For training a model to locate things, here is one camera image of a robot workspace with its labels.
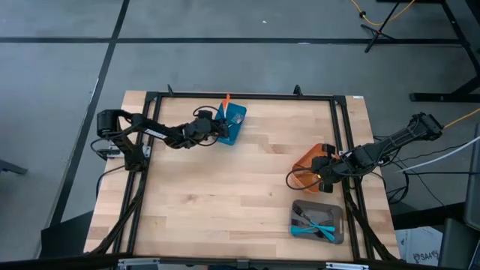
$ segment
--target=concrete floor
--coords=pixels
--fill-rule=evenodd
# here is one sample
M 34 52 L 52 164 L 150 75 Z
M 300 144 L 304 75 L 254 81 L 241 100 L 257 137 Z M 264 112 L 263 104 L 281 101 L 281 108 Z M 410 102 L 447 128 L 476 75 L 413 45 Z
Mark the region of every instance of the concrete floor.
M 380 21 L 391 4 L 358 1 Z M 464 1 L 449 1 L 474 48 L 480 31 Z M 109 37 L 121 0 L 0 0 L 0 37 Z M 368 38 L 348 0 L 194 1 L 131 0 L 121 37 Z M 396 38 L 454 38 L 439 5 L 414 4 L 385 28 Z M 28 167 L 25 176 L 0 174 L 0 260 L 36 256 L 40 231 L 86 112 L 106 44 L 0 45 L 0 159 Z M 177 92 L 363 95 L 377 135 L 405 126 L 413 113 L 432 113 L 450 122 L 478 107 L 474 103 L 411 103 L 410 92 L 451 92 L 474 70 L 457 46 L 375 46 L 310 44 L 119 44 L 97 111 L 118 108 L 126 90 Z M 473 117 L 435 142 L 405 147 L 406 158 L 463 143 L 473 136 Z M 96 137 L 91 128 L 87 144 Z M 428 170 L 468 170 L 471 149 Z M 87 146 L 80 161 L 64 220 L 91 211 L 95 182 L 104 162 Z M 404 184 L 395 168 L 382 170 L 388 189 Z M 465 196 L 466 176 L 429 175 L 426 184 L 445 204 Z M 439 203 L 412 178 L 405 205 L 427 209 Z

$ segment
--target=gray floor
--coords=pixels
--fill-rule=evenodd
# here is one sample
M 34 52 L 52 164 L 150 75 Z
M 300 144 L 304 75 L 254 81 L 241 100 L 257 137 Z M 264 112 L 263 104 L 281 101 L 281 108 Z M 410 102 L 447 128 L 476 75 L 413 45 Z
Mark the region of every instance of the gray floor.
M 391 4 L 358 3 L 380 21 Z M 449 1 L 472 45 L 479 26 L 464 1 Z M 0 0 L 0 36 L 109 37 L 122 1 Z M 367 38 L 349 0 L 174 1 L 131 0 L 121 37 Z M 385 28 L 398 38 L 453 38 L 439 5 L 415 4 Z M 0 175 L 0 260 L 32 258 L 74 146 L 105 44 L 0 45 L 0 159 L 28 167 L 28 175 Z M 363 46 L 310 44 L 120 44 L 116 47 L 97 111 L 120 106 L 126 90 L 363 95 L 373 128 L 390 134 L 413 113 L 432 113 L 442 123 L 478 105 L 411 103 L 410 92 L 451 92 L 473 68 L 456 46 Z M 463 143 L 473 136 L 473 117 L 436 142 L 409 145 L 401 158 Z M 87 143 L 95 138 L 90 130 Z M 471 149 L 429 167 L 467 170 Z M 91 211 L 104 162 L 85 148 L 64 220 Z M 388 189 L 400 187 L 395 168 L 382 172 Z M 425 176 L 445 204 L 465 196 L 466 176 Z M 414 209 L 439 203 L 412 178 L 404 202 Z M 392 206 L 394 213 L 405 205 Z

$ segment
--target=white cable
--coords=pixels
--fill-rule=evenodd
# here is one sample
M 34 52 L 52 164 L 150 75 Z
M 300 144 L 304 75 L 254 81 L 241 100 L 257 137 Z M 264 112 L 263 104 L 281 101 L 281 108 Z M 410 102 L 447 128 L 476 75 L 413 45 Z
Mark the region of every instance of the white cable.
M 472 143 L 476 142 L 480 140 L 480 136 L 476 137 L 475 139 L 472 139 L 471 141 L 469 141 L 466 145 L 460 147 L 460 148 L 457 148 L 455 149 L 454 151 L 451 151 L 450 153 L 448 154 L 444 154 L 443 156 L 441 157 L 438 157 L 438 158 L 435 158 L 434 160 L 430 160 L 430 161 L 427 161 L 427 162 L 424 162 L 424 163 L 420 163 L 419 165 L 415 165 L 415 166 L 411 166 L 411 167 L 408 167 L 406 169 L 401 169 L 399 171 L 397 171 L 396 173 L 402 173 L 406 170 L 411 170 L 411 169 L 415 169 L 415 168 L 418 168 L 418 167 L 422 167 L 422 166 L 425 166 L 425 165 L 428 165 L 428 164 L 432 164 L 433 162 L 437 162 L 443 158 L 447 158 L 448 156 L 451 156 L 453 154 L 455 154 L 456 152 L 459 152 L 461 151 L 462 149 L 465 149 L 467 146 L 471 145 Z

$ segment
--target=butcher block tabletop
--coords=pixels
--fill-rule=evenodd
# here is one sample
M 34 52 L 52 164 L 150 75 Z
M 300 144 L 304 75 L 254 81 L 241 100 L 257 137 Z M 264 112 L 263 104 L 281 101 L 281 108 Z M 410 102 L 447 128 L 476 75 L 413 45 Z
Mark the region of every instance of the butcher block tabletop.
M 146 91 L 127 91 L 121 108 L 141 113 L 145 96 Z M 355 145 L 372 143 L 365 100 L 358 96 L 347 96 L 346 100 Z M 335 145 L 329 102 L 230 102 L 247 107 L 235 145 L 218 142 L 209 147 L 175 150 L 155 140 L 133 253 L 153 257 L 353 260 L 341 184 L 334 185 L 333 193 L 317 194 L 290 190 L 285 185 L 285 175 L 312 146 Z M 220 103 L 221 99 L 163 97 L 159 122 L 166 126 L 191 122 L 197 107 L 218 107 Z M 345 147 L 339 106 L 337 114 Z M 108 160 L 105 170 L 123 163 L 122 158 Z M 127 177 L 128 172 L 120 169 L 103 178 L 85 251 L 96 248 L 118 220 Z M 362 187 L 370 226 L 388 250 L 399 257 L 382 179 L 366 175 Z M 290 208 L 298 199 L 340 206 L 343 244 L 292 237 Z M 121 251 L 126 250 L 129 226 L 124 231 Z M 366 257 L 358 224 L 356 232 L 360 254 Z

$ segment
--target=wooden table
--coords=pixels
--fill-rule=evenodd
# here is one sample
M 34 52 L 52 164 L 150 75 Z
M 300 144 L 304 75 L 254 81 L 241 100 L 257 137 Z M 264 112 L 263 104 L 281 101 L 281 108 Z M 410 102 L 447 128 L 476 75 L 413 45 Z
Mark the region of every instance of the wooden table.
M 127 91 L 121 108 L 141 113 L 145 95 L 144 91 Z M 354 143 L 373 142 L 363 97 L 346 99 Z M 220 102 L 164 97 L 159 122 L 167 126 L 191 122 L 194 109 L 218 106 Z M 154 143 L 134 253 L 153 257 L 351 261 L 345 213 L 343 244 L 293 238 L 288 233 L 293 200 L 335 204 L 345 209 L 340 184 L 330 194 L 308 194 L 285 185 L 285 175 L 308 149 L 317 143 L 335 144 L 329 102 L 232 102 L 247 107 L 234 146 L 217 143 L 174 150 L 160 140 Z M 342 123 L 340 108 L 337 111 Z M 342 124 L 340 130 L 345 147 Z M 109 160 L 106 170 L 122 164 L 123 159 Z M 104 177 L 85 251 L 96 248 L 117 221 L 127 175 L 119 170 Z M 362 186 L 370 226 L 388 250 L 399 257 L 382 180 L 367 175 Z M 122 251 L 129 232 L 127 224 Z M 358 224 L 356 232 L 361 256 L 366 257 Z

